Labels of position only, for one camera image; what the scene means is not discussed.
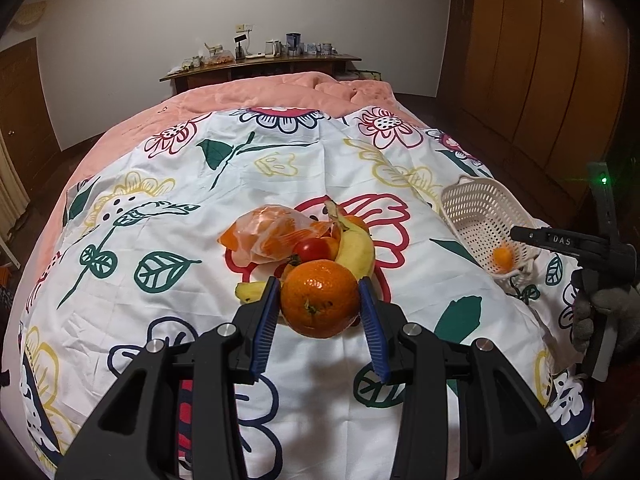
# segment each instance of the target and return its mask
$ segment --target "gray glove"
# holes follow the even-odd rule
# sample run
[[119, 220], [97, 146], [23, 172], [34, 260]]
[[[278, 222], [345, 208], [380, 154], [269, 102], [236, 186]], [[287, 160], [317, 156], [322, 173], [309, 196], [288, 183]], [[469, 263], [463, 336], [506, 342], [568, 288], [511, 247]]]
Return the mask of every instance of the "gray glove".
[[631, 285], [604, 288], [590, 298], [578, 291], [574, 301], [574, 348], [586, 352], [593, 335], [594, 310], [620, 319], [614, 354], [622, 354], [640, 342], [640, 294]]

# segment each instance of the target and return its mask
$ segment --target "floral bedsheet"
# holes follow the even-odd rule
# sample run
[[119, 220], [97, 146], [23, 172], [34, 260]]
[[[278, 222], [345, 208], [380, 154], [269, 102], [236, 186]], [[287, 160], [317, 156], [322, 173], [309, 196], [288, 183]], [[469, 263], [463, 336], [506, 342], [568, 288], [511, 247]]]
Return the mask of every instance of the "floral bedsheet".
[[[568, 371], [575, 261], [543, 252], [527, 283], [502, 290], [439, 216], [440, 193], [489, 170], [448, 135], [367, 107], [344, 118], [243, 108], [193, 118], [144, 140], [67, 192], [49, 266], [23, 308], [16, 344], [31, 443], [50, 477], [84, 420], [147, 341], [194, 340], [232, 319], [242, 266], [216, 239], [238, 216], [280, 203], [326, 216], [327, 196], [365, 220], [385, 301], [442, 339], [492, 339], [547, 407], [578, 458], [592, 402]], [[178, 442], [190, 469], [192, 384]], [[449, 399], [449, 471], [458, 408]], [[236, 399], [251, 478], [386, 479], [404, 398], [373, 373], [361, 327], [329, 340], [278, 326], [266, 373]]]

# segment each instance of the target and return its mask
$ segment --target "pink blanket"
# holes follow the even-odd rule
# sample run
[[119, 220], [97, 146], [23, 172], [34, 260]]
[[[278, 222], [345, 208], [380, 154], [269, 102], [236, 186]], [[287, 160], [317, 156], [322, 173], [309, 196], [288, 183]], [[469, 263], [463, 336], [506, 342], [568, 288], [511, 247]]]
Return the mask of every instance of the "pink blanket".
[[[379, 81], [337, 82], [318, 72], [257, 77], [196, 88], [174, 96], [117, 124], [106, 132], [80, 162], [58, 199], [42, 232], [36, 276], [49, 264], [62, 230], [65, 193], [72, 185], [93, 176], [129, 153], [142, 140], [205, 112], [249, 107], [295, 107], [321, 110], [343, 117], [365, 106], [386, 108], [401, 119], [423, 126], [398, 109], [391, 85]], [[25, 283], [28, 289], [34, 283]]]

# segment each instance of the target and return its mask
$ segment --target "metal screw head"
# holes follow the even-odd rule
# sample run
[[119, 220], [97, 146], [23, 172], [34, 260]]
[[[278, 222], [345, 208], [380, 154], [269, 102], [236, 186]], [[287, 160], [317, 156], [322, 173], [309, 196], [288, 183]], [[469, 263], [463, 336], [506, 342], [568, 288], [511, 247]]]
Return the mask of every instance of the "metal screw head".
[[409, 336], [420, 335], [422, 327], [417, 323], [407, 323], [402, 327], [402, 331]]
[[164, 341], [162, 339], [152, 339], [145, 345], [145, 350], [155, 354], [164, 348]]
[[225, 323], [218, 327], [217, 332], [222, 337], [229, 337], [230, 335], [235, 334], [236, 330], [237, 328], [233, 323]]
[[485, 339], [484, 337], [481, 337], [480, 339], [476, 340], [476, 346], [481, 349], [483, 352], [490, 352], [491, 350], [494, 349], [494, 342], [491, 341], [490, 339]]

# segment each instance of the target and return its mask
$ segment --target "white plastic basket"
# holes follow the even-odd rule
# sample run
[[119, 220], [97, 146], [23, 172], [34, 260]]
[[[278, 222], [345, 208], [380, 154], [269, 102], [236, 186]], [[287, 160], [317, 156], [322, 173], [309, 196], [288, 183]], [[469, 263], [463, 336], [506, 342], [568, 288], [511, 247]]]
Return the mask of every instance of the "white plastic basket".
[[[511, 228], [535, 227], [520, 202], [497, 180], [461, 176], [442, 191], [442, 217], [476, 262], [494, 280], [530, 274], [540, 249], [514, 242]], [[513, 270], [504, 272], [494, 262], [494, 249], [507, 245], [513, 251]]]

